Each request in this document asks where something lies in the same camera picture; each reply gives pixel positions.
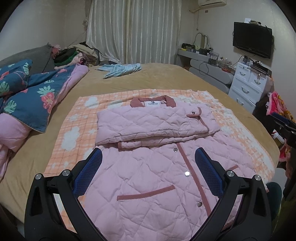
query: wall-mounted tv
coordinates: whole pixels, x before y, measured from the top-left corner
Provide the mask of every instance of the wall-mounted tv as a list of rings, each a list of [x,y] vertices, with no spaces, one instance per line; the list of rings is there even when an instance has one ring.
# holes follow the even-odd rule
[[[272,29],[252,23],[234,23],[233,46],[263,58],[271,58]]]

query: white drawer cabinet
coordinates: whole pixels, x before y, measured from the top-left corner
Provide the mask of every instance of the white drawer cabinet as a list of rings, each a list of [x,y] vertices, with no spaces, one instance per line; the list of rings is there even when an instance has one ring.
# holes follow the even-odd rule
[[[228,95],[252,113],[256,103],[270,91],[271,86],[268,76],[238,63]]]
[[[234,99],[237,103],[239,103],[241,106],[245,107],[247,111],[253,113],[253,110],[255,109],[255,104],[245,99],[244,97],[240,96],[235,89],[230,89],[228,95],[232,99]]]

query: air conditioner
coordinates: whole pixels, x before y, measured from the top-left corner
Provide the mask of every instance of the air conditioner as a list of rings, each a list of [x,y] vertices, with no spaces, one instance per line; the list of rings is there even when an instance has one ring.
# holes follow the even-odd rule
[[[198,0],[201,8],[221,7],[227,4],[227,0]]]

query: blue mesh pad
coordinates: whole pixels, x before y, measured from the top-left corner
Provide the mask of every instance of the blue mesh pad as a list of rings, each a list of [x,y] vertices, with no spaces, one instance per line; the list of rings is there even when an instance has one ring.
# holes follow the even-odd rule
[[[94,175],[102,164],[103,154],[98,149],[93,156],[89,159],[82,171],[79,173],[74,181],[73,194],[77,198],[85,194],[89,184],[91,183]]]
[[[201,149],[195,151],[195,162],[214,196],[223,196],[223,182],[215,168]]]

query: pocket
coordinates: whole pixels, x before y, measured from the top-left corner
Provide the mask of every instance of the pocket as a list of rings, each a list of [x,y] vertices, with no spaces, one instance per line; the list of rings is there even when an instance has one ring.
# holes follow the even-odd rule
[[[164,192],[168,192],[168,191],[172,191],[175,189],[175,186],[169,186],[166,188],[161,188],[152,192],[146,192],[146,193],[142,193],[142,194],[134,194],[134,195],[120,195],[117,196],[117,201],[119,200],[131,200],[131,199],[141,199],[141,198],[146,198],[146,197],[152,197]]]
[[[190,239],[191,224],[174,185],[142,194],[121,195],[117,200],[125,236],[141,241],[160,237],[165,241]]]

